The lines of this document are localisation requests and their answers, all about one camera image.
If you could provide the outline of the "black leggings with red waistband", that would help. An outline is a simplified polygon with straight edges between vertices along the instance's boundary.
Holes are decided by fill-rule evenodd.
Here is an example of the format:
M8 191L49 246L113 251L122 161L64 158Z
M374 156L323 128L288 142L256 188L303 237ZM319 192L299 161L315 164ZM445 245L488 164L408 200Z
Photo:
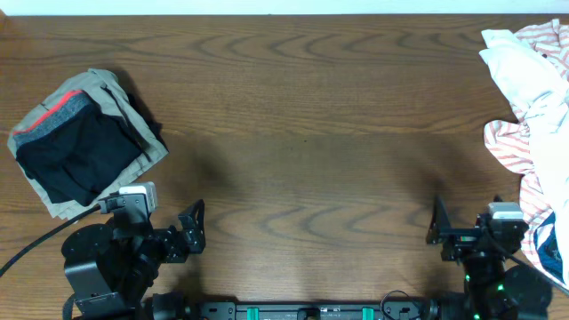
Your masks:
M83 91L65 93L13 139L16 161L53 204L90 204L142 154L127 124Z

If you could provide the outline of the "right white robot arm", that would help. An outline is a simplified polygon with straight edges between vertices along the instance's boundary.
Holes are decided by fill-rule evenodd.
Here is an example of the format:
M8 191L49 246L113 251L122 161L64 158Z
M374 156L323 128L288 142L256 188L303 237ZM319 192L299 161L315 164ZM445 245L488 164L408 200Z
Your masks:
M550 281L514 256L528 229L519 205L497 196L472 228L454 228L444 200L436 197L426 243L440 244L441 260L462 266L464 280L463 292L430 303L427 318L546 319Z

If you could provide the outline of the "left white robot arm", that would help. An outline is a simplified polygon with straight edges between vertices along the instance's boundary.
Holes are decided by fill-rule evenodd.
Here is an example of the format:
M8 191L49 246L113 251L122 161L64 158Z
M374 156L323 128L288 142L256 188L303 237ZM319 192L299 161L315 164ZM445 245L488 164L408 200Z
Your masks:
M74 294L63 316L78 308L83 319L197 319L180 292L145 296L163 264L186 262L205 248L204 201L179 214L180 225L153 228L143 196L100 200L105 224L80 228L61 247Z

